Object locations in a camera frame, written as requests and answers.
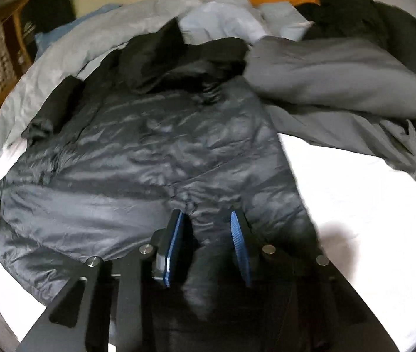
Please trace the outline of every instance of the white pillow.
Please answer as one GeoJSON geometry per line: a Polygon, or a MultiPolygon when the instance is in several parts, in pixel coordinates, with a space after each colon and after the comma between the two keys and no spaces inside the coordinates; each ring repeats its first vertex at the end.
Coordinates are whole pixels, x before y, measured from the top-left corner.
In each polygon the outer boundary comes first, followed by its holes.
{"type": "Polygon", "coordinates": [[[258,7],[268,28],[276,37],[300,41],[313,24],[306,20],[291,3],[265,3],[258,7]]]}

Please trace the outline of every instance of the light gray blanket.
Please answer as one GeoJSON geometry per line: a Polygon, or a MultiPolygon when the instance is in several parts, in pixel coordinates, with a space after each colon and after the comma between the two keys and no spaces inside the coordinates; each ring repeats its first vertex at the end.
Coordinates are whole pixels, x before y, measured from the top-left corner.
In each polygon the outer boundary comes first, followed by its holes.
{"type": "Polygon", "coordinates": [[[278,132],[416,170],[416,74],[372,43],[264,37],[244,76],[278,132]]]}

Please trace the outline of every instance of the light blue pillow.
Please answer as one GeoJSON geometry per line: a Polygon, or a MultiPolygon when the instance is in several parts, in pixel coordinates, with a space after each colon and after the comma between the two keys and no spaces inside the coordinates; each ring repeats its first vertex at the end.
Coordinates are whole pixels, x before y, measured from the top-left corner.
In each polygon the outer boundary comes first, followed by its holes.
{"type": "Polygon", "coordinates": [[[48,49],[53,42],[58,41],[62,36],[68,34],[68,32],[70,32],[71,29],[75,28],[80,23],[84,22],[85,20],[88,20],[91,17],[97,16],[98,14],[103,14],[113,9],[119,8],[120,6],[120,4],[106,4],[103,7],[97,9],[96,11],[88,13],[85,16],[79,17],[77,20],[74,20],[69,24],[62,25],[60,27],[57,27],[56,29],[53,29],[51,32],[35,34],[35,43],[38,49],[35,61],[38,58],[40,58],[43,55],[43,53],[45,53],[45,50],[48,49]]]}
{"type": "Polygon", "coordinates": [[[260,5],[258,9],[267,23],[268,29],[276,37],[300,41],[313,24],[287,1],[265,3],[260,5]]]}

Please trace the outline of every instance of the white bed sheet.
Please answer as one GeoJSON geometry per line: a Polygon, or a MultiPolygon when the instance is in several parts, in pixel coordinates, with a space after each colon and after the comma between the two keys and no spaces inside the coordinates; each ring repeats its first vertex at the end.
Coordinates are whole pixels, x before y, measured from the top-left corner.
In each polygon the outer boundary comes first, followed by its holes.
{"type": "MultiPolygon", "coordinates": [[[[279,135],[331,261],[401,352],[416,345],[416,181],[383,160],[279,135]]],[[[0,265],[0,311],[22,340],[45,307],[0,265]]]]}

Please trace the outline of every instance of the silver bolt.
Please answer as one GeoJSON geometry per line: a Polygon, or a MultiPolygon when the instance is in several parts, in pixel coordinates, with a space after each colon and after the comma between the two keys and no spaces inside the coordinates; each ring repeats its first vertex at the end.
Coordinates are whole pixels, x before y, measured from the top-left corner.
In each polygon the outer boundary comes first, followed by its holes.
{"type": "Polygon", "coordinates": [[[265,254],[274,254],[277,251],[277,248],[273,245],[263,245],[262,251],[265,254]]]}
{"type": "Polygon", "coordinates": [[[325,255],[319,255],[319,256],[317,256],[317,258],[315,259],[315,261],[320,266],[326,266],[330,262],[329,259],[325,255]]]}
{"type": "Polygon", "coordinates": [[[152,246],[148,243],[139,247],[139,252],[141,254],[150,254],[150,253],[152,253],[153,250],[154,250],[154,246],[152,246]]]}
{"type": "Polygon", "coordinates": [[[99,265],[100,262],[102,262],[102,258],[100,258],[100,257],[90,257],[86,261],[86,265],[89,266],[90,268],[93,268],[93,267],[96,267],[97,265],[99,265]]]}

